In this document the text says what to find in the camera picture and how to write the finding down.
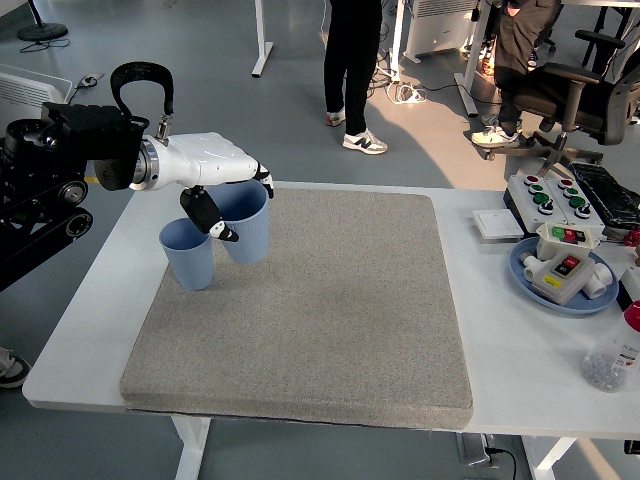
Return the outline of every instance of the person's leg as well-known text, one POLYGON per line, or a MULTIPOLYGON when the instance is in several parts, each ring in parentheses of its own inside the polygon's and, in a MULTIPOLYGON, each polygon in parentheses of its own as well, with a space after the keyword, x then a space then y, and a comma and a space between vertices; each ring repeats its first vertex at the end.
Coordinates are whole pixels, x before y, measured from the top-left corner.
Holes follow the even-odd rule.
POLYGON ((367 129, 364 110, 380 47, 382 6, 380 0, 350 0, 351 36, 345 88, 346 133, 367 129))
POLYGON ((324 58, 324 95, 327 112, 344 108, 342 85, 347 71, 347 45, 350 39, 348 12, 344 0, 331 0, 331 23, 324 58))
POLYGON ((528 71, 529 57, 540 32, 554 18, 556 7, 538 6, 540 1, 531 0, 520 12, 511 17, 503 9, 500 32, 496 43, 495 83, 500 89, 501 104, 498 120, 507 135, 513 135, 522 112, 513 103, 513 85, 528 71))

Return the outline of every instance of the person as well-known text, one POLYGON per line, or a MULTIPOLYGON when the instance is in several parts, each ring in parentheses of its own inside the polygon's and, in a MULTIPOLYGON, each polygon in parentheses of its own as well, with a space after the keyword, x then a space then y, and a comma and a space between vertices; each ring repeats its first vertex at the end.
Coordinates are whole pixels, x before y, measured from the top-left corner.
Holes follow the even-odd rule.
POLYGON ((337 127, 346 121, 342 146, 369 155, 387 151, 387 145, 371 133, 364 118, 369 83, 378 58, 381 25, 380 0, 331 0, 324 59, 325 123, 337 127))
POLYGON ((24 383, 31 366, 21 357, 0 347, 0 388, 16 388, 24 383))
POLYGON ((496 39, 494 80, 500 89, 500 111, 482 118, 485 130, 471 135, 484 148, 519 145, 522 112, 513 102, 513 86, 528 71, 541 32, 555 19, 560 0, 509 0, 500 17, 496 39))

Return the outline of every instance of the robotic arm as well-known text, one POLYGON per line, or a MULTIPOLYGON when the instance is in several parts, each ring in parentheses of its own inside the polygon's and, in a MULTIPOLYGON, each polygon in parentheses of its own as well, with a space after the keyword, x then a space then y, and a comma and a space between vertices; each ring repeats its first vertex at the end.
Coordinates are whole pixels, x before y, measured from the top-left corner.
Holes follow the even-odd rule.
POLYGON ((169 137, 173 81, 160 65, 132 62, 111 76, 120 108, 43 104, 41 120, 17 120, 0 139, 0 291, 84 235, 93 222, 78 205, 86 197, 87 162, 107 190, 185 186, 180 204, 203 232, 237 241, 205 185, 259 180, 273 198, 269 171, 216 133, 169 137), (155 137, 149 121, 131 114, 123 85, 139 80, 164 87, 164 113, 155 137))

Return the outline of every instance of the cup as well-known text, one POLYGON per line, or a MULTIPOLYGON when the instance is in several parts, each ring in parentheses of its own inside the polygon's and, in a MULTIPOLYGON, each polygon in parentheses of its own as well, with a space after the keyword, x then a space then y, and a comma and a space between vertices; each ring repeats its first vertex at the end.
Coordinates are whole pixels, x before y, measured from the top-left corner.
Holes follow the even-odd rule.
POLYGON ((222 242, 238 263, 252 264, 269 254, 269 195, 262 183, 251 179, 207 188, 237 242, 222 242))
POLYGON ((160 231, 160 244, 185 290, 202 290, 213 280, 213 240, 188 218, 169 222, 160 231))

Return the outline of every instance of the gray floor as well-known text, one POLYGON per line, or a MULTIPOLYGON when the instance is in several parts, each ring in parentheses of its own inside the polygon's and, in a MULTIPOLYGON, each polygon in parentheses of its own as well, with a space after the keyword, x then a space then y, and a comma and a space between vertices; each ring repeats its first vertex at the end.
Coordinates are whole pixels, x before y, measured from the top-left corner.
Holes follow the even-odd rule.
MULTIPOLYGON (((251 0, 36 3, 45 22, 69 28, 70 45, 21 54, 26 44, 15 33, 33 22, 21 7, 0 18, 1 64, 74 84, 85 74, 105 73, 96 87, 77 94, 74 103, 84 104, 113 104, 107 79, 118 65, 133 60, 163 64, 176 86, 172 133, 216 131, 267 165, 276 180, 503 190, 510 175, 534 173, 539 166, 534 159, 498 156, 485 161, 468 141, 480 122, 467 117, 455 88, 429 92, 428 101, 418 105, 394 105, 384 90, 376 90, 367 121, 389 144, 389 152, 365 157, 343 149, 342 127, 323 125, 320 0, 265 2, 267 40, 275 48, 260 79, 250 75, 257 60, 251 0)), ((596 15, 593 8, 565 8, 553 34, 558 42, 555 61, 580 62, 584 45, 572 32, 591 28, 596 15)), ((609 18, 613 23, 607 30, 614 31, 615 16, 609 18)), ((390 45, 395 20, 387 15, 386 21, 391 32, 383 49, 390 45)), ((541 57, 545 59, 546 50, 541 57)), ((420 64, 403 59, 402 80, 435 89, 451 85, 453 73, 464 66, 457 52, 430 55, 420 64)), ((495 98, 482 80, 473 93, 495 98)), ((134 114, 155 124, 162 106, 159 87, 131 85, 123 96, 134 114)), ((487 112, 492 107, 479 108, 487 112)), ((537 126, 534 117, 524 121, 525 133, 537 126)), ((640 185, 638 128, 629 127, 623 144, 603 150, 608 170, 635 190, 640 185)), ((570 144, 604 148, 584 137, 572 135, 570 144)), ((95 217, 92 230, 0 293, 0 345, 32 362, 37 359, 130 195, 91 187, 83 206, 95 217)), ((516 453, 518 478, 529 478, 519 440, 499 437, 497 442, 516 453)), ((619 455, 621 442, 594 444, 598 452, 617 452, 610 467, 619 478, 637 478, 630 473, 637 470, 637 459, 619 455)), ((0 392, 0 445, 0 478, 18 480, 170 479, 181 449, 167 418, 38 410, 20 391, 0 392)), ((558 463, 558 480, 615 478, 600 476, 593 466, 596 454, 586 445, 558 463)), ((200 478, 511 478, 510 459, 501 459, 501 465, 485 470, 461 466, 451 433, 225 420, 215 422, 200 478)))

